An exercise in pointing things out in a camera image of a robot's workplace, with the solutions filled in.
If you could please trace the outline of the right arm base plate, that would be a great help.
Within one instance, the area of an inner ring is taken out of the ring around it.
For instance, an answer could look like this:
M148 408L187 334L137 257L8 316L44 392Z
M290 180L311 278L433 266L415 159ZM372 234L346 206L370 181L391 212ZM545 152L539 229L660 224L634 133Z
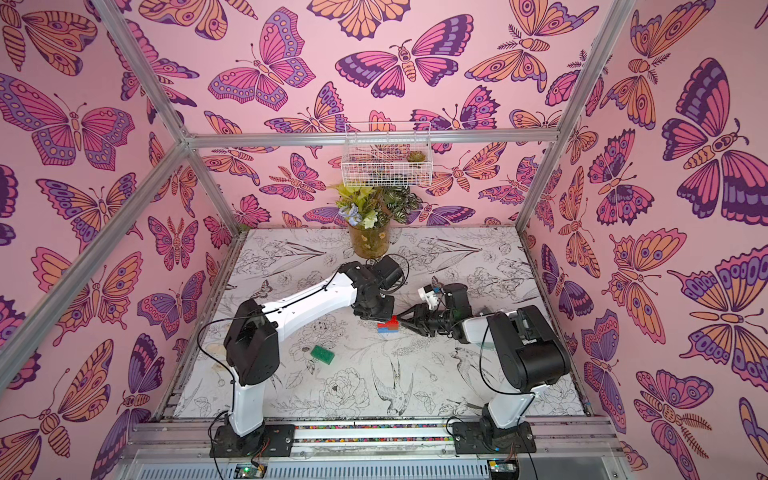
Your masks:
M446 425L457 454L536 453L537 446L528 422L499 429L482 422L452 421Z

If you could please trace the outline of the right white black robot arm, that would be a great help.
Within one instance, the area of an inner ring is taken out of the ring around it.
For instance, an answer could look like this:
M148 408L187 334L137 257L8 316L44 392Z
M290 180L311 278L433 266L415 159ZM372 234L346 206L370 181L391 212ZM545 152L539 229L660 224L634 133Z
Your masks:
M468 287L451 283L419 290L421 302L395 316L398 324L423 337L446 336L461 344L490 346L503 379L479 425L487 432L519 429L536 396L571 372L565 348L535 305L475 315Z

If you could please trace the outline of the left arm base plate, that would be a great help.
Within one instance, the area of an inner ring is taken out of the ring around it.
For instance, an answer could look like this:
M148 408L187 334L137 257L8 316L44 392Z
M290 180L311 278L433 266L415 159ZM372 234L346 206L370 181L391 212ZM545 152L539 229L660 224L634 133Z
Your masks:
M289 457L293 448L294 424L264 424L245 436L238 436L231 425L216 429L210 458Z

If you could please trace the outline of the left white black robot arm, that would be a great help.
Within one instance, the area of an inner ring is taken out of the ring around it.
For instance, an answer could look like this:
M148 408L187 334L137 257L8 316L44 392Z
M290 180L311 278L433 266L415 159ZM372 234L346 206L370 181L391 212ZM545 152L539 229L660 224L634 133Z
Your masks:
M371 265L344 263L329 278L280 300L242 302L223 341L234 375L228 415L234 434L245 438L262 427L266 382L280 365L282 342L339 309L349 308L362 320L390 321L395 303L391 292L403 279L401 266L386 255Z

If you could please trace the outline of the red lego brick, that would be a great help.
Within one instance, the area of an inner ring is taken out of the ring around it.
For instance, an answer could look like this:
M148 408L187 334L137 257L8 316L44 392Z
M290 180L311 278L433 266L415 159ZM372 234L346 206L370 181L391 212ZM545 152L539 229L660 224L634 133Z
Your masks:
M377 324L377 327L378 327L379 325L386 325L386 326L396 326L396 327L398 327L398 328L400 329L400 323L398 322L398 320L397 320L397 318L396 318L396 317L392 317L392 318L391 318L389 321L387 321L387 322L378 323L378 324Z

